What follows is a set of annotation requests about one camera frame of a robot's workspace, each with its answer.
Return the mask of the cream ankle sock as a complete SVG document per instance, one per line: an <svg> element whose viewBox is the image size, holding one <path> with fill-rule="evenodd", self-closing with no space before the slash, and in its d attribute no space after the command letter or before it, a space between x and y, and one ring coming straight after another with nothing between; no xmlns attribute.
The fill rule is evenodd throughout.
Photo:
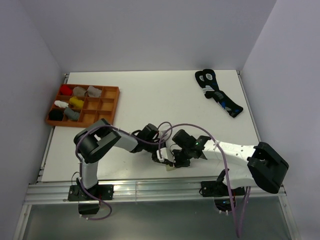
<svg viewBox="0 0 320 240"><path fill-rule="evenodd" d="M175 167L174 164L172 164L172 165L167 164L167 165L165 166L165 169L166 169L167 172L170 172L170 171L174 171L174 170L176 169L176 167Z"/></svg>

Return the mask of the mauve sock with red stripe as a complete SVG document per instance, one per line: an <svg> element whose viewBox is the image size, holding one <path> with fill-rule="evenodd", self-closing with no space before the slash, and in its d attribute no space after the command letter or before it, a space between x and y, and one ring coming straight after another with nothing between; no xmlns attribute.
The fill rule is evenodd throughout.
<svg viewBox="0 0 320 240"><path fill-rule="evenodd" d="M102 94L102 90L97 87L94 87L93 85L90 85L87 88L87 95L91 98L100 98L101 94Z"/></svg>

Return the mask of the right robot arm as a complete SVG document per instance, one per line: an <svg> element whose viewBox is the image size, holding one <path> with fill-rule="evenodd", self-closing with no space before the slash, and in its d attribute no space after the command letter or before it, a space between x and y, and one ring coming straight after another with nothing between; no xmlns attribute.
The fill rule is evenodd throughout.
<svg viewBox="0 0 320 240"><path fill-rule="evenodd" d="M289 169L289 164L266 142L237 145L214 141L204 135L195 138L183 129L172 140L180 147L173 151L176 167L186 166L191 159L222 163L223 169L216 183L216 189L222 195L253 186L277 194Z"/></svg>

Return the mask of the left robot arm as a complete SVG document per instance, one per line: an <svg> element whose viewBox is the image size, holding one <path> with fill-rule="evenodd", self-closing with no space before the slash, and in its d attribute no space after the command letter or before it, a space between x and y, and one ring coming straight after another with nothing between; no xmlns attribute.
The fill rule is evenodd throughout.
<svg viewBox="0 0 320 240"><path fill-rule="evenodd" d="M126 150L129 153L146 151L157 157L157 151L166 147L166 142L160 140L156 126L149 123L142 130L134 133L125 132L104 118L78 133L73 142L75 154L80 161L79 194L86 200L91 200L98 193L98 162L113 147Z"/></svg>

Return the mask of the black patterned sock front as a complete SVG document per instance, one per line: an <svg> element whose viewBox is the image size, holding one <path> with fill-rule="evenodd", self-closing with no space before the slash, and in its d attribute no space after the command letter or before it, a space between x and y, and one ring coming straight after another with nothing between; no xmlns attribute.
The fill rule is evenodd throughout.
<svg viewBox="0 0 320 240"><path fill-rule="evenodd" d="M237 117L244 110L219 88L214 70L204 69L202 76L205 82L204 96L207 99L214 99L232 118Z"/></svg>

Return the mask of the black patterned sock back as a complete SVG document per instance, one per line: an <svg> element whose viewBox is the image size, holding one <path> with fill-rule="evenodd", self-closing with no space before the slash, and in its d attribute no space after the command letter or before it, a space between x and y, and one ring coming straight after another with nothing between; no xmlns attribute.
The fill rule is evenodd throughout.
<svg viewBox="0 0 320 240"><path fill-rule="evenodd" d="M202 88L205 89L206 88L206 81L203 77L203 72L202 71L196 71L195 72L195 79L198 83L198 85Z"/></svg>

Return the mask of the grey rolled sock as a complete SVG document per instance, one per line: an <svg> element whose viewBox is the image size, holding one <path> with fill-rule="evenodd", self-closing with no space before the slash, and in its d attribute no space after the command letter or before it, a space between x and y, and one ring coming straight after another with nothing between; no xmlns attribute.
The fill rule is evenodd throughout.
<svg viewBox="0 0 320 240"><path fill-rule="evenodd" d="M72 110L69 107L66 107L64 110L64 114L66 115L66 117L71 120L71 121L78 121L79 117L80 117L80 113L77 111Z"/></svg>

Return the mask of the orange compartment tray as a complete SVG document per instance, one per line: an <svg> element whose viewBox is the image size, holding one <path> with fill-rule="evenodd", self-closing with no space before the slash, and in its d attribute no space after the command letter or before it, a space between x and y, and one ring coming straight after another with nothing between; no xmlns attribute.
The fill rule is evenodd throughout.
<svg viewBox="0 0 320 240"><path fill-rule="evenodd" d="M72 90L75 87L82 87L86 89L86 91L89 86L92 86L92 85L66 84L66 83L62 85L67 85ZM116 115L117 104L120 96L120 89L117 86L102 86L102 85L93 85L93 86L102 90L101 97L100 98L89 97L87 92L86 92L86 95L83 97L76 96L78 99L81 99L84 101L84 105L82 108L73 107L70 104L70 98L74 96L61 95L60 88L59 88L50 111L53 109L58 109L62 111L64 114L65 108L59 108L54 105L54 102L56 100L60 100L63 102L67 102L68 108L76 112L79 112L80 113L79 119L78 121L71 121L64 114L62 121L52 121L48 119L48 115L47 115L45 119L46 123L51 126L86 128L100 119L106 119L110 124L112 124L114 122L114 118Z"/></svg>

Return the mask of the yellow rolled sock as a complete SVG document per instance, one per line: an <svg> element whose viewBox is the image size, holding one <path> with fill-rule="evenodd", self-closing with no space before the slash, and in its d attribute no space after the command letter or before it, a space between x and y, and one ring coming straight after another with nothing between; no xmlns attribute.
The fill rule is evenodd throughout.
<svg viewBox="0 0 320 240"><path fill-rule="evenodd" d="M73 96L69 99L69 103L75 107L75 108L78 108L78 109L81 109L84 105L84 101L77 98L76 96Z"/></svg>

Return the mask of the taupe rolled sock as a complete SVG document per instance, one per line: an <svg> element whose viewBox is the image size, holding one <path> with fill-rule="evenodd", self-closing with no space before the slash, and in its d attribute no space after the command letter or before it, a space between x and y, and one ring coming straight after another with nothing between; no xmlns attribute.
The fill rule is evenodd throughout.
<svg viewBox="0 0 320 240"><path fill-rule="evenodd" d="M72 91L72 95L74 97L85 97L86 93L87 93L87 90L80 86L76 86Z"/></svg>

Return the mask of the black rolled sock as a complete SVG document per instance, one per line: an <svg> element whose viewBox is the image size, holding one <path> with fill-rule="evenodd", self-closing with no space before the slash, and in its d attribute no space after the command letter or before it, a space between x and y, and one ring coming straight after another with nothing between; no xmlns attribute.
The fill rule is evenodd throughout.
<svg viewBox="0 0 320 240"><path fill-rule="evenodd" d="M64 113L59 110L59 109L52 109L49 113L48 113L48 119L50 121L58 121L61 122L64 118Z"/></svg>

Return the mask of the white rolled sock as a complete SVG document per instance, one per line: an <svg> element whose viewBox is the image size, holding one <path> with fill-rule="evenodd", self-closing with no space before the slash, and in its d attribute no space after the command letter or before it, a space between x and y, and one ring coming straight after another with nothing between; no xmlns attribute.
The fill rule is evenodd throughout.
<svg viewBox="0 0 320 240"><path fill-rule="evenodd" d="M61 101L61 100L55 100L54 101L54 105L58 108L68 108L69 107L69 104L65 101Z"/></svg>

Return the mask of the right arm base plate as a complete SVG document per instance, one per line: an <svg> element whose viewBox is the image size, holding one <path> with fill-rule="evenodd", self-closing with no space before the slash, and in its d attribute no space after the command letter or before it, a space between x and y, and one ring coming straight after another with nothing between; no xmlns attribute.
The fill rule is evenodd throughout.
<svg viewBox="0 0 320 240"><path fill-rule="evenodd" d="M228 187L219 181L202 181L199 194L203 197L228 197ZM244 196L246 193L244 187L238 187L231 190L231 195Z"/></svg>

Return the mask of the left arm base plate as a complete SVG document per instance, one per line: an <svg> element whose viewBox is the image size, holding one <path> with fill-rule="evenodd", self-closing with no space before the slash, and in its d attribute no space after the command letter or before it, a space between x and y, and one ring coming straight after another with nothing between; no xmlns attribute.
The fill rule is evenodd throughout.
<svg viewBox="0 0 320 240"><path fill-rule="evenodd" d="M114 186L112 184L96 184L90 189L86 190L90 195L100 200L112 200L114 193ZM72 185L69 188L67 200L69 202L81 202L95 200L89 196L80 185Z"/></svg>

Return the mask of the aluminium front rail frame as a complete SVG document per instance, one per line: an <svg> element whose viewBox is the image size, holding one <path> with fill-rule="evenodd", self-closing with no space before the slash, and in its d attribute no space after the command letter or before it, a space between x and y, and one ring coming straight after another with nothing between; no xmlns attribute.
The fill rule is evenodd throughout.
<svg viewBox="0 0 320 240"><path fill-rule="evenodd" d="M100 185L113 185L111 203L187 201L202 199L201 182L213 181L211 177L167 179L105 180ZM70 182L38 182L27 188L24 205L69 204Z"/></svg>

